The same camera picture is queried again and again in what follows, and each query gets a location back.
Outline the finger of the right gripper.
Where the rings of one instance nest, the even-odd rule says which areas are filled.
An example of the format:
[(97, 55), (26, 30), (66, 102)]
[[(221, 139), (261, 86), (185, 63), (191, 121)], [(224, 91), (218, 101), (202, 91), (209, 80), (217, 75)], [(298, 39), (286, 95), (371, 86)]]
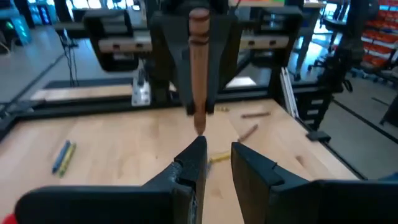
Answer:
[(195, 113), (190, 73), (190, 52), (188, 46), (188, 18), (159, 13), (154, 16), (154, 22), (159, 26), (165, 37), (165, 43), (175, 68), (173, 84), (178, 90), (181, 104), (189, 116)]
[(210, 17), (206, 112), (214, 113), (218, 92), (236, 76), (240, 25), (234, 15)]

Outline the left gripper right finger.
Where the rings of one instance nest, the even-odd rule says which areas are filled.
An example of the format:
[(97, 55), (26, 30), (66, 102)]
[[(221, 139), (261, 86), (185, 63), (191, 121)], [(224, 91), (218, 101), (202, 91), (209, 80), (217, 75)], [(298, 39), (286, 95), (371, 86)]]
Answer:
[(398, 224), (398, 182), (309, 181), (239, 142), (231, 169), (245, 224)]

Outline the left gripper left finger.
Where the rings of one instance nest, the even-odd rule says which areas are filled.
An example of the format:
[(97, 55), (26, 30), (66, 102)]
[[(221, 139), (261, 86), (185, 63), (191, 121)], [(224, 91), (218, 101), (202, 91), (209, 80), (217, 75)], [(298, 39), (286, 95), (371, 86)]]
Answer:
[(197, 137), (141, 186), (46, 186), (14, 207), (18, 224), (201, 224), (207, 141)]

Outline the blue crayon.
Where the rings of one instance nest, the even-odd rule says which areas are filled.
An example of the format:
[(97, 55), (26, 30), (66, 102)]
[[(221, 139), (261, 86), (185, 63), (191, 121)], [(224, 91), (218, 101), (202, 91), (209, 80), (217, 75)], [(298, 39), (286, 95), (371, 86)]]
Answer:
[(70, 145), (71, 145), (71, 142), (69, 140), (66, 140), (65, 144), (63, 145), (62, 149), (60, 150), (60, 152), (52, 166), (52, 174), (55, 174), (59, 170)]

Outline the yellow-green crayon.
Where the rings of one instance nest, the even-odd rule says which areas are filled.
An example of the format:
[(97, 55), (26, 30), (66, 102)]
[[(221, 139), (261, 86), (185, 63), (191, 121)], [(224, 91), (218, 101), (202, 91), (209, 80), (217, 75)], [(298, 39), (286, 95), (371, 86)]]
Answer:
[(76, 143), (74, 142), (68, 148), (68, 151), (65, 154), (65, 157), (63, 158), (61, 166), (60, 166), (60, 168), (58, 170), (58, 176), (60, 178), (62, 178), (65, 175), (65, 173), (66, 173), (66, 171), (68, 169), (69, 163), (70, 163), (70, 161), (71, 161), (71, 159), (72, 159), (72, 157), (74, 155), (75, 150), (76, 150)]

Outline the silver extrusion bar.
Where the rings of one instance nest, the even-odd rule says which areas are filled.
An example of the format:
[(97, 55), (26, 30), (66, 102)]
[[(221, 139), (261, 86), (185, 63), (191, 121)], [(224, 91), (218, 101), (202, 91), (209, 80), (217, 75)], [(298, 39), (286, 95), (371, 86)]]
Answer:
[(290, 81), (289, 71), (286, 67), (281, 68), (280, 72), (280, 82), (283, 91), (284, 101), (285, 101), (285, 108), (289, 115), (293, 118), (299, 117), (299, 112), (297, 109), (297, 104), (295, 100), (295, 95), (293, 92), (292, 84)]

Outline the shelf with orange bins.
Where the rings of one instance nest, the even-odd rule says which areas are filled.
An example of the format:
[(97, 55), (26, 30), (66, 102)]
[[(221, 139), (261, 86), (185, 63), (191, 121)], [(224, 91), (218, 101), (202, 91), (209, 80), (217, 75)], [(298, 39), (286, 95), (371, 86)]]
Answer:
[(398, 64), (398, 0), (377, 0), (375, 16), (363, 32), (363, 65), (388, 70)]

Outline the silver base bracket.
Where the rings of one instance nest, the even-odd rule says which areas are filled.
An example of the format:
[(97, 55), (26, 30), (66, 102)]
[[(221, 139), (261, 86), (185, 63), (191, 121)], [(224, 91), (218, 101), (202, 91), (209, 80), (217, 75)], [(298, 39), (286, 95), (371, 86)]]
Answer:
[(132, 106), (149, 106), (151, 103), (151, 89), (146, 71), (142, 68), (133, 75), (132, 83)]

